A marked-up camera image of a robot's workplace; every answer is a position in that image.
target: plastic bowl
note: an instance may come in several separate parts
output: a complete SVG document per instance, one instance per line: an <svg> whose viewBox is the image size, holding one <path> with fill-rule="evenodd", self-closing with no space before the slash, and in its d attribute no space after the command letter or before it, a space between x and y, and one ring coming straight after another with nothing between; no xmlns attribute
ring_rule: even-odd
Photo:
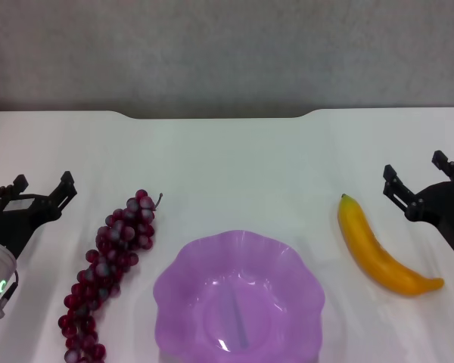
<svg viewBox="0 0 454 363"><path fill-rule="evenodd" d="M155 339L184 363L306 363L323 289L289 246L247 231L187 244L154 285Z"/></svg>

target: white tabletop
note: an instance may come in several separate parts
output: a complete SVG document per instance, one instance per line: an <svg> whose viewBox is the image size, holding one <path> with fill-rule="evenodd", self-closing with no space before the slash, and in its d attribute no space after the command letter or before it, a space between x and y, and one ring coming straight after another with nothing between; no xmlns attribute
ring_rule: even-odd
<svg viewBox="0 0 454 363"><path fill-rule="evenodd" d="M164 193L156 245L98 317L107 361L170 361L154 341L156 277L187 242L245 229L291 245L320 280L320 363L454 362L454 252L382 194L388 163L414 192L446 180L431 164L438 149L454 160L454 108L218 120L0 113L0 186L23 173L27 193L48 194L70 170L78 190L18 259L20 285L0 321L0 363L61 361L63 298L104 217L139 188ZM342 193L360 202L393 256L446 286L407 299L370 281L337 225Z"/></svg>

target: gray wall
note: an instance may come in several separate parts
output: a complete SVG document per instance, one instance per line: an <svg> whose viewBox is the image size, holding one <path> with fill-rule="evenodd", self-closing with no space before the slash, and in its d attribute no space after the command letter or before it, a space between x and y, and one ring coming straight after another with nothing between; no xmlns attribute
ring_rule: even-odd
<svg viewBox="0 0 454 363"><path fill-rule="evenodd" d="M0 110L454 105L454 0L0 0Z"/></svg>

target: green indicator light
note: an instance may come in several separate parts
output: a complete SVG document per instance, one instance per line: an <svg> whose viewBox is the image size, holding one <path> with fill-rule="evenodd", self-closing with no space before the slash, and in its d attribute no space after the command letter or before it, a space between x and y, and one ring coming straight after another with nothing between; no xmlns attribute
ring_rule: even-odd
<svg viewBox="0 0 454 363"><path fill-rule="evenodd" d="M5 289L6 284L7 284L7 281L5 281L5 280L0 281L0 293L3 293L3 290Z"/></svg>

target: yellow banana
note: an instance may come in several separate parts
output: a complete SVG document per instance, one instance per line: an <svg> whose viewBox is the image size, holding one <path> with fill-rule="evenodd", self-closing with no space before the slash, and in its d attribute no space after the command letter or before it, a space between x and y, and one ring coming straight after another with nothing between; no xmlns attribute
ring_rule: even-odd
<svg viewBox="0 0 454 363"><path fill-rule="evenodd" d="M343 194L338 207L338 221L348 249L369 276L389 290L417 296L439 290L442 278L425 278L396 261L377 241L360 205Z"/></svg>

